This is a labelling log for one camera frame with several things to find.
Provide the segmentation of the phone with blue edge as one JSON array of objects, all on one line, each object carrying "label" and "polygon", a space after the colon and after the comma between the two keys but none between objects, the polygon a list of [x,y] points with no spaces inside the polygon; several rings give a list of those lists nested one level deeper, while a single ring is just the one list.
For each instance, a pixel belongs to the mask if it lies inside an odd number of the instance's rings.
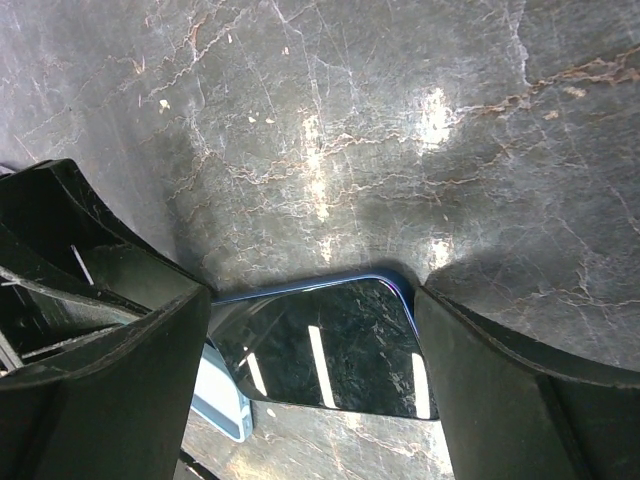
[{"label": "phone with blue edge", "polygon": [[215,301],[208,342],[251,400],[433,421],[414,287],[379,268]]}]

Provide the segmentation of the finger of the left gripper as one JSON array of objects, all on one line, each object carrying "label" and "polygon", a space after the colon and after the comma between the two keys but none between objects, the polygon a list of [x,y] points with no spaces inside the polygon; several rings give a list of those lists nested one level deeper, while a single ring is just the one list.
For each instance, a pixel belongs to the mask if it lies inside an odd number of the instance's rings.
[{"label": "finger of the left gripper", "polygon": [[135,322],[199,280],[117,218],[71,159],[1,170],[1,368]]}]

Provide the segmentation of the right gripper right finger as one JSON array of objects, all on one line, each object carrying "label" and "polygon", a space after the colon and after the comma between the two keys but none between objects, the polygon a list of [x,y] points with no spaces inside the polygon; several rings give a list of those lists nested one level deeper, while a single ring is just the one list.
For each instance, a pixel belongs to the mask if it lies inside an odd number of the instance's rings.
[{"label": "right gripper right finger", "polygon": [[456,478],[638,478],[638,372],[556,349],[425,287],[414,309]]}]

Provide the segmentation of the light blue phone case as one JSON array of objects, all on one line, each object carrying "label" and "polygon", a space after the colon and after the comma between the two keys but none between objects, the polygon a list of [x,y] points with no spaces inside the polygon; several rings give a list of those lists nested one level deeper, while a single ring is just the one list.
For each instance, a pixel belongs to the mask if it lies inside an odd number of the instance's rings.
[{"label": "light blue phone case", "polygon": [[251,401],[237,388],[210,343],[203,346],[191,409],[234,442],[243,443],[252,434]]}]

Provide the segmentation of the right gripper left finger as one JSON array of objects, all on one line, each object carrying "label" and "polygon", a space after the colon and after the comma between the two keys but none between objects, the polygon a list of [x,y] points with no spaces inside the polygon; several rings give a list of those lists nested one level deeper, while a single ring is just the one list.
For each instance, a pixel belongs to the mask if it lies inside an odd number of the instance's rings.
[{"label": "right gripper left finger", "polygon": [[209,314],[193,288],[2,378],[2,478],[172,478]]}]

